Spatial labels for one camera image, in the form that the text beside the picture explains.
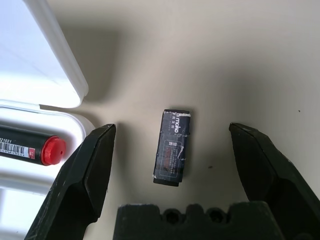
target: black clamp jaw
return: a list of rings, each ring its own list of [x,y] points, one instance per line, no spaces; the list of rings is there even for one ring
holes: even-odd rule
[[[107,193],[116,126],[93,130],[60,169],[25,240],[82,240]]]

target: white plastic lid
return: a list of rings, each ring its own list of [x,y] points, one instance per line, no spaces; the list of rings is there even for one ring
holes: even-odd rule
[[[79,106],[88,84],[47,2],[0,6],[0,100]]]

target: screw hole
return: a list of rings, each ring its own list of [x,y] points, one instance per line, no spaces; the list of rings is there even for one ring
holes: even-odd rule
[[[224,219],[222,214],[218,211],[212,211],[210,213],[210,218],[211,218],[212,222],[214,222],[214,223],[221,223],[222,220]]]
[[[179,222],[179,215],[175,212],[169,212],[166,215],[166,221],[172,225],[175,225]]]
[[[216,224],[227,223],[227,215],[219,208],[211,208],[206,214],[210,217],[211,221]]]

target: red battery end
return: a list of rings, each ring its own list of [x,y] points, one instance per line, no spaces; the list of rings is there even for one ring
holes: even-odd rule
[[[58,136],[51,136],[41,150],[41,162],[46,166],[58,164],[65,152],[66,142]]]

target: barcode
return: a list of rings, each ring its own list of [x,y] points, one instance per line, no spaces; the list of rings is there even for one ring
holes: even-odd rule
[[[0,152],[29,158],[29,148],[26,146],[0,142]]]

